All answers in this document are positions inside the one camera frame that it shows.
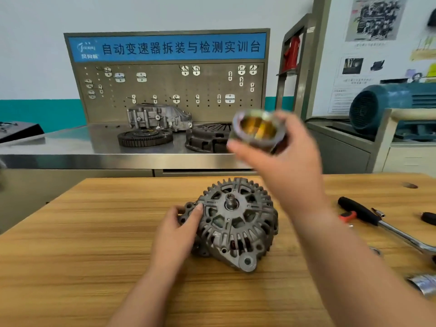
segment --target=teal wall stripe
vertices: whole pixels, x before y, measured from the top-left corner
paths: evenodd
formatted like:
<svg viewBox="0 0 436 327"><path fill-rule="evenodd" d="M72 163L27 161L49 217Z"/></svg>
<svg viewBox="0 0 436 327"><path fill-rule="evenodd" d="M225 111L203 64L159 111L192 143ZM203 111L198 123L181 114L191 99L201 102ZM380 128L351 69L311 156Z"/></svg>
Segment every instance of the teal wall stripe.
<svg viewBox="0 0 436 327"><path fill-rule="evenodd" d="M294 97L283 98L283 109L292 110ZM274 111L275 96L265 98L265 110ZM44 132L59 131L86 124L82 103L71 100L0 100L0 121L28 121L41 125Z"/></svg>

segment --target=person's left hand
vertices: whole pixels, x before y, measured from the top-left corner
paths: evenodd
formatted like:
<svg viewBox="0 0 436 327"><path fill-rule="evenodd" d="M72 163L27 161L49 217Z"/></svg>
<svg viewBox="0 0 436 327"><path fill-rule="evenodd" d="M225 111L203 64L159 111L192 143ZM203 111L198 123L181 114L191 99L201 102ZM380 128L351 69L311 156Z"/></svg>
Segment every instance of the person's left hand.
<svg viewBox="0 0 436 327"><path fill-rule="evenodd" d="M199 203L180 226L177 214L184 213L184 207L168 209L158 226L151 250L150 268L175 277L191 252L198 224L203 216L203 204Z"/></svg>

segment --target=wooden table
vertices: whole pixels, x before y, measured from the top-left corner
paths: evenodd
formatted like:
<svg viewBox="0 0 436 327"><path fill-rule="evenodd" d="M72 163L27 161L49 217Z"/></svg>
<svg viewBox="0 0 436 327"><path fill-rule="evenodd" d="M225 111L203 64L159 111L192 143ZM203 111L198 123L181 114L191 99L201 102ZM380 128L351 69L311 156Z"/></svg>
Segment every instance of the wooden table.
<svg viewBox="0 0 436 327"><path fill-rule="evenodd" d="M104 326L147 268L166 209L196 200L218 180L87 179L32 214L0 236L0 325ZM388 223L436 245L436 227L418 216L436 211L436 179L328 175L325 182L332 204L340 196L356 199L384 211ZM279 234L257 271L245 274L212 258L190 257L171 295L168 326L332 326L294 232L275 206ZM351 231L381 249L400 275L435 272L415 249L382 229L355 221Z"/></svg>

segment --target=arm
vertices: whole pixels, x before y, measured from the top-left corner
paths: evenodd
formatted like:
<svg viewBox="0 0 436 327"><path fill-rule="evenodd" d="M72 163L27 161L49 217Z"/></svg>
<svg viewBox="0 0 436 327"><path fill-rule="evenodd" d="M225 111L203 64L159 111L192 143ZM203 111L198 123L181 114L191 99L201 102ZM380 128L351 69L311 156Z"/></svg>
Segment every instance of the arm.
<svg viewBox="0 0 436 327"><path fill-rule="evenodd" d="M166 298L191 251L203 205L199 204L179 227L177 213L183 212L183 207L172 207L167 211L156 231L148 271L128 293L107 327L157 327L163 324Z"/></svg>
<svg viewBox="0 0 436 327"><path fill-rule="evenodd" d="M312 278L336 326L434 326L436 309L344 225L324 191L319 151L303 123L278 112L290 142L271 156L228 148L255 168L294 226Z"/></svg>

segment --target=teal electric motor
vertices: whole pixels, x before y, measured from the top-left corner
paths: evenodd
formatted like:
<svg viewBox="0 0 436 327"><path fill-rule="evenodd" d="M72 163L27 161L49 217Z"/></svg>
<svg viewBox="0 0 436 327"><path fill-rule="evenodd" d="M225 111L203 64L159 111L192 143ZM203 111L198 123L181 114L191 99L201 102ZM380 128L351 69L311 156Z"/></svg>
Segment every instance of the teal electric motor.
<svg viewBox="0 0 436 327"><path fill-rule="evenodd" d="M376 135L386 108L436 108L436 83L380 84L366 87L350 108L350 122L361 134ZM436 121L400 121L401 139L435 140Z"/></svg>

